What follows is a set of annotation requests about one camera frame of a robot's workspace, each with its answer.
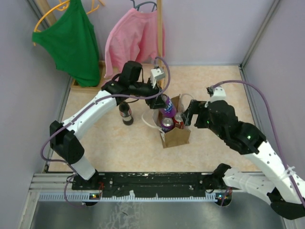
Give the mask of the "cola glass bottle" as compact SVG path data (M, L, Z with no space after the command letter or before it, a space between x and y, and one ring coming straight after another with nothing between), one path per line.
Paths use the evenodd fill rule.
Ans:
M120 115L122 117L122 121L125 125L133 124L133 116L130 106L126 102L122 102L119 105Z

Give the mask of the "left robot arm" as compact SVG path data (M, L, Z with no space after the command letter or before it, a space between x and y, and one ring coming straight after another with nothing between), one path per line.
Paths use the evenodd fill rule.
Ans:
M164 90L157 84L165 78L164 69L155 65L146 82L139 78L141 72L140 63L126 62L121 73L107 81L81 110L62 123L54 121L50 125L51 149L64 159L89 189L99 184L98 172L85 157L84 147L80 143L89 128L128 98L145 100L151 109L165 107L162 100Z

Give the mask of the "red soda can front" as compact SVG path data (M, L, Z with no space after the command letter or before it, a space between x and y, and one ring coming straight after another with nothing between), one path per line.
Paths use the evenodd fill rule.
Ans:
M184 114L183 113L176 113L173 117L174 126L179 129L184 129Z

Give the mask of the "purple soda can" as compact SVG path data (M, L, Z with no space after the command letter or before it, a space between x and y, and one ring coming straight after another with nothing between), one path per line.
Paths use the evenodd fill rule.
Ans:
M165 108L161 108L160 112L163 114L164 117L173 118L176 115L177 110L172 100L165 94L162 94L161 98L165 102Z
M168 118L168 117L164 117L161 120L161 124L160 124L161 129L167 133L169 131L171 131L174 128L174 122L172 118Z

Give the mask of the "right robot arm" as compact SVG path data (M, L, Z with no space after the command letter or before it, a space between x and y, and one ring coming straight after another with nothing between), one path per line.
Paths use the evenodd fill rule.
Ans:
M304 217L304 180L285 168L282 159L255 125L240 121L235 109L225 100L191 100L184 115L186 126L191 124L193 115L197 115L195 127L211 130L264 174L262 178L255 177L222 163L213 172L213 184L217 188L228 186L243 190L266 202L285 219Z

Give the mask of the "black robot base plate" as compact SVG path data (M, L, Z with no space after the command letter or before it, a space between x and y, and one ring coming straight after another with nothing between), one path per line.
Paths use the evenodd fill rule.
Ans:
M89 180L76 175L68 178L72 189L91 191L87 206L97 200L122 201L213 201L228 206L233 188L226 187L209 173L201 172L105 172Z

